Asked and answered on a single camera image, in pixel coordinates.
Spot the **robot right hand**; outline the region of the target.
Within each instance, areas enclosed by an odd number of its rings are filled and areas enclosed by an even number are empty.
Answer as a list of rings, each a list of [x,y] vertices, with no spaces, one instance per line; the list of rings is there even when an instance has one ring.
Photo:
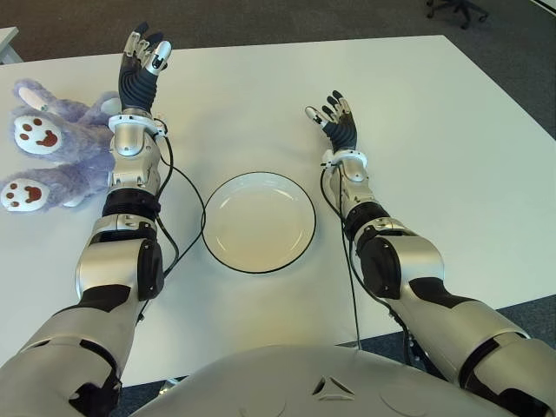
[[[327,97],[321,110],[305,108],[306,116],[325,133],[334,152],[356,150],[357,128],[347,99],[337,90]]]

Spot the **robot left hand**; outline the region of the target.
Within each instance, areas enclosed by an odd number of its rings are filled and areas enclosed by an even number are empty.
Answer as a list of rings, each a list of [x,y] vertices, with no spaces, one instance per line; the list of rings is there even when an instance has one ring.
[[[157,79],[168,66],[172,45],[162,32],[145,36],[147,22],[140,23],[125,43],[118,77],[122,109],[150,113],[156,98]]]

